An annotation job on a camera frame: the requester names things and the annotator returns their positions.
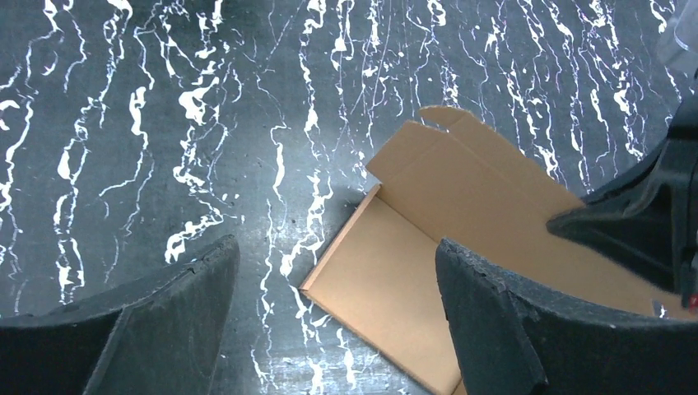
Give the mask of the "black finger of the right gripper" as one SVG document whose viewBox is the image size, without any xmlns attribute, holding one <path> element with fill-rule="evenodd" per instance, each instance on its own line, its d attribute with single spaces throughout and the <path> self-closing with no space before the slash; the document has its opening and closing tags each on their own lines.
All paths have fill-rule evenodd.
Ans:
<svg viewBox="0 0 698 395">
<path fill-rule="evenodd" d="M 549 233 L 610 258 L 697 306 L 697 105 L 682 103 L 640 162 L 552 217 Z"/>
</svg>

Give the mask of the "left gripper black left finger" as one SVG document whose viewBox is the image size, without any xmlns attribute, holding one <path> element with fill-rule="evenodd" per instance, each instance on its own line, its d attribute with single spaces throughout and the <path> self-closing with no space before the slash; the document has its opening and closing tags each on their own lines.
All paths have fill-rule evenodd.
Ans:
<svg viewBox="0 0 698 395">
<path fill-rule="evenodd" d="M 206 394 L 240 265 L 226 235 L 193 261 L 1 321 L 4 394 Z"/>
</svg>

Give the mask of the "brown cardboard box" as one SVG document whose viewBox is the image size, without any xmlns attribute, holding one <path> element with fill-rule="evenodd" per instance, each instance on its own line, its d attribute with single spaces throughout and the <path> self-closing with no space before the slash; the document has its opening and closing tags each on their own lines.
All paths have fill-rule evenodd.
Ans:
<svg viewBox="0 0 698 395">
<path fill-rule="evenodd" d="M 470 394 L 438 287 L 451 239 L 490 263 L 608 308 L 697 324 L 697 306 L 547 222 L 584 206 L 472 113 L 428 106 L 367 168 L 377 179 L 302 292 L 434 394 Z"/>
</svg>

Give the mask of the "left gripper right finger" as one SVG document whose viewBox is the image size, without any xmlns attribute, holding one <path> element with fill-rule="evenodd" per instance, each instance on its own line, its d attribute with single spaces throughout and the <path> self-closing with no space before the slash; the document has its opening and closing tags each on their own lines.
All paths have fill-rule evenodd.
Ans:
<svg viewBox="0 0 698 395">
<path fill-rule="evenodd" d="M 694 394 L 697 324 L 576 298 L 451 239 L 438 287 L 470 394 Z"/>
</svg>

